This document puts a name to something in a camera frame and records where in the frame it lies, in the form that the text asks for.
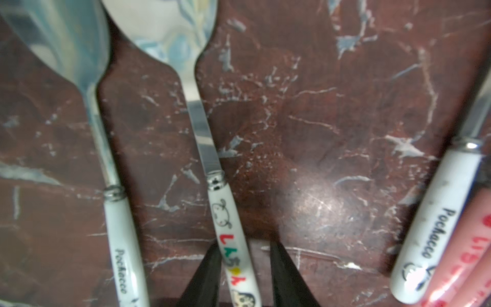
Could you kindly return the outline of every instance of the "cartoon dog drawing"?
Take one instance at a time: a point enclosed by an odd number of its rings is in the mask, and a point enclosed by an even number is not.
[[[215,223],[217,223],[217,225],[220,227],[228,226],[228,228],[232,228],[232,224],[230,223],[230,215],[228,214],[228,210],[225,207],[225,199],[221,199],[220,201],[221,204],[212,204],[213,219],[215,220]]]
[[[416,286],[416,291],[421,290],[425,283],[430,279],[436,266],[429,267],[428,269],[424,269],[420,266],[415,265],[412,262],[406,263],[402,270],[402,277],[406,281],[413,281],[414,283],[418,283]]]
[[[232,302],[234,307],[254,307],[256,305],[256,299],[252,294],[235,290],[232,290]]]

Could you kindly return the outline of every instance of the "metal ferrule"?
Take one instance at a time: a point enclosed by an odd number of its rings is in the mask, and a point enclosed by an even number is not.
[[[104,189],[104,199],[108,201],[118,201],[126,197],[126,193],[122,186],[108,186]]]
[[[483,141],[476,138],[454,137],[452,139],[452,147],[458,151],[479,153],[482,145]]]
[[[227,185],[225,179],[225,172],[223,170],[216,170],[206,175],[206,182],[208,183],[208,189],[210,191],[220,190]]]

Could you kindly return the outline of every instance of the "spoon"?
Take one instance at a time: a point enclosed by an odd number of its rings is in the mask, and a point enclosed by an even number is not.
[[[149,307],[130,204],[121,186],[96,98],[109,62],[109,30],[97,0],[1,0],[0,14],[29,49],[82,94],[106,189],[104,211],[121,307]]]
[[[261,306],[246,237],[218,160],[194,76],[196,61],[213,31],[217,0],[103,0],[109,15],[140,49],[179,75],[208,183],[215,232],[232,301]]]

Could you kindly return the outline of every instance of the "white vein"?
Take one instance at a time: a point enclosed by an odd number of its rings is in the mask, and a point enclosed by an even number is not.
[[[327,0],[327,7],[329,9],[329,14],[332,15],[334,11],[337,9],[341,0]]]
[[[337,262],[335,262],[334,264],[340,269],[351,269],[351,270],[363,271],[363,269],[354,262],[348,262],[348,263],[337,263]]]
[[[238,21],[235,18],[231,18],[227,20],[227,24],[237,30],[238,32],[245,32],[247,27],[244,25],[244,23]]]
[[[43,174],[41,169],[7,165],[2,162],[0,162],[0,177],[4,179],[25,180],[61,186],[61,183],[58,180]]]
[[[223,48],[218,56],[218,61],[222,63],[222,70],[234,71],[234,67],[231,64],[232,61],[232,51],[230,50],[230,34],[227,34],[227,40],[225,42],[225,48]]]
[[[435,92],[433,83],[430,77],[430,55],[423,48],[418,49],[418,59],[421,63],[421,69],[423,70],[423,77],[425,81],[426,90],[431,98],[430,106],[428,107],[428,116],[426,119],[426,125],[431,124],[433,120],[433,112],[436,109],[436,102],[438,100],[438,94]]]
[[[195,184],[199,184],[199,179],[196,177],[196,175],[192,172],[191,169],[181,169],[181,172],[186,176],[188,179],[190,179],[192,182]]]
[[[240,136],[234,136],[233,139],[230,141],[228,144],[228,149],[225,149],[223,147],[218,151],[218,157],[219,158],[234,158],[238,156],[242,156],[242,154],[239,154],[235,148],[239,146],[239,144],[243,141],[244,139],[241,138]]]
[[[386,135],[385,139],[392,142],[393,144],[396,144],[394,150],[392,151],[392,155],[394,155],[396,152],[400,152],[401,154],[399,155],[399,159],[405,157],[424,157],[425,155],[424,152],[414,147],[414,145],[412,144],[412,142],[414,141],[413,138],[397,138]]]
[[[366,25],[372,20],[372,11],[367,10],[367,0],[358,0],[358,15],[360,18],[360,31],[358,35],[343,35],[336,37],[336,47],[338,49],[338,59],[340,59],[345,51],[354,51],[355,46],[360,43],[360,40],[365,36]],[[378,36],[374,36],[367,41],[375,41]]]
[[[376,299],[369,301],[369,302],[366,302],[366,303],[363,303],[363,304],[359,304],[356,307],[371,306],[373,304],[379,303],[380,301],[383,301],[384,299],[387,298],[387,296],[388,296],[387,293],[380,294],[379,297],[377,297]]]
[[[294,61],[293,65],[292,65],[292,69],[295,70],[299,67],[299,63],[300,63],[300,60],[302,59],[301,56],[298,56],[298,57],[292,57],[292,60]],[[293,77],[292,79],[292,82],[295,81],[296,79],[298,78],[298,76],[295,76]]]
[[[258,146],[260,146],[260,145],[263,145],[263,144],[264,144],[264,142],[252,143],[252,144],[250,145],[250,151],[251,151],[251,152],[253,152],[253,151],[254,151],[254,149],[256,149],[256,147],[258,147]]]
[[[393,81],[393,80],[399,78],[400,76],[405,75],[406,73],[410,72],[411,70],[413,70],[415,68],[419,68],[419,67],[421,67],[421,64],[413,64],[413,65],[409,66],[408,68],[401,70],[397,74],[394,74],[392,77],[390,77],[390,80]]]
[[[4,128],[14,128],[19,126],[18,116],[9,116],[8,120],[2,124]]]
[[[169,184],[167,190],[165,191],[164,195],[160,199],[159,204],[157,206],[152,206],[152,205],[146,205],[146,206],[164,209],[165,211],[168,211],[168,212],[175,212],[175,211],[179,210],[180,209],[179,206],[176,205],[176,206],[171,207],[167,203],[167,193],[169,193],[170,189],[172,188],[174,183],[176,183],[176,181],[177,181],[177,176],[174,174],[174,175],[172,175],[172,179],[170,181],[170,184]]]
[[[150,224],[151,222],[155,222],[156,220],[157,220],[157,218],[153,218],[153,219],[151,219],[151,220],[148,220],[148,221],[146,221],[145,223],[141,224],[141,227],[144,227],[144,226],[146,226],[147,224]]]
[[[21,187],[15,186],[12,195],[12,202],[14,204],[14,220],[18,220],[19,217],[21,216],[20,196],[21,196]]]
[[[164,263],[167,263],[169,261],[173,261],[173,260],[203,260],[204,257],[205,257],[205,255],[202,255],[202,254],[162,257],[162,258],[159,258],[157,261],[147,262],[147,263],[145,263],[145,265],[151,266],[152,272],[153,272],[156,267],[158,267],[159,265],[163,265]]]
[[[159,104],[157,102],[155,102],[155,99],[153,99],[152,97],[148,96],[148,95],[142,95],[141,96],[143,99],[145,99],[146,101],[148,101],[149,103],[151,103],[152,105],[154,106],[159,106]]]
[[[365,43],[365,42],[375,42],[375,41],[376,41],[376,40],[378,40],[378,39],[379,39],[379,35],[378,35],[378,34],[375,34],[375,35],[372,35],[372,36],[363,37],[363,38],[361,39],[361,41],[362,41],[363,43]]]
[[[323,126],[323,127],[329,128],[335,134],[337,134],[337,135],[339,134],[339,130],[336,127],[334,127],[333,125],[330,125],[330,124],[322,123],[322,122],[319,122],[319,121],[310,121],[310,120],[307,120],[307,119],[295,117],[293,115],[289,115],[288,118],[289,119],[292,119],[292,120],[296,120],[296,121],[302,122],[304,124]]]
[[[88,234],[87,237],[103,237],[103,236],[107,236],[107,235],[108,235],[107,232],[99,232],[99,233]]]
[[[262,251],[269,251],[271,248],[270,246],[262,246],[261,247],[261,250]],[[326,252],[322,252],[322,251],[313,251],[313,250],[307,250],[307,249],[303,249],[303,248],[299,248],[299,247],[291,247],[291,246],[285,246],[285,249],[287,251],[300,251],[302,254],[306,255],[306,256],[321,256],[319,258],[324,258],[324,257],[327,257],[329,259],[337,259],[337,260],[340,260],[340,258],[336,255],[333,255],[333,254],[330,254],[330,253],[326,253]]]
[[[343,178],[340,178],[338,180],[336,180],[334,182],[334,185],[338,185],[342,182],[345,182],[345,181],[352,181],[352,180],[357,180],[357,181],[372,181],[370,178],[366,177],[366,176],[345,176]]]
[[[266,82],[266,85],[269,86],[269,87],[275,87],[275,84],[273,84],[273,77],[276,73],[276,71],[278,70],[278,67],[276,66],[273,66],[273,71],[271,71],[271,74],[267,75],[265,78],[264,78],[264,81]]]
[[[0,300],[0,307],[34,307],[34,305],[24,304],[24,303],[12,303],[4,300]]]
[[[295,255],[295,260],[297,261],[297,270],[300,270],[301,255],[302,252],[297,250],[297,254]]]
[[[84,303],[92,303],[92,302],[96,302],[98,300],[99,300],[98,298],[93,298],[93,299],[82,300],[82,302],[84,302]]]
[[[271,117],[271,111],[267,108],[264,108],[264,113],[266,114],[266,118],[264,120],[261,120],[259,123],[264,125],[263,130],[267,130],[270,127],[270,125],[268,124],[268,120]]]
[[[335,90],[337,89],[335,86],[334,87],[330,87],[330,88],[326,88],[326,89],[321,89],[321,90],[303,90],[303,91],[300,91],[298,94],[296,94],[295,96],[293,97],[299,97],[300,95],[303,95],[303,94],[322,94],[322,93],[329,93],[330,91],[332,90]]]
[[[368,201],[367,201],[366,199],[361,198],[361,197],[358,197],[358,196],[357,196],[356,198],[358,198],[359,200],[361,200],[361,201],[363,202],[363,205],[364,205],[365,207],[368,207]]]
[[[167,243],[167,242],[173,242],[173,243],[182,243],[182,242],[212,242],[215,239],[162,239],[159,240],[154,236],[151,236],[149,234],[146,234],[145,237],[149,238],[149,241],[155,242],[159,245],[162,245],[162,243]]]

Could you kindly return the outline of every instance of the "marble countertop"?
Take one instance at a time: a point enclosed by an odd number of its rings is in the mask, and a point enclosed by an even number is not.
[[[177,75],[112,36],[101,110],[172,306],[214,239],[205,180]],[[322,306],[400,305],[391,266],[490,40],[486,0],[219,2],[196,74],[266,305],[276,235]],[[81,96],[3,21],[0,100],[0,306],[116,307]]]

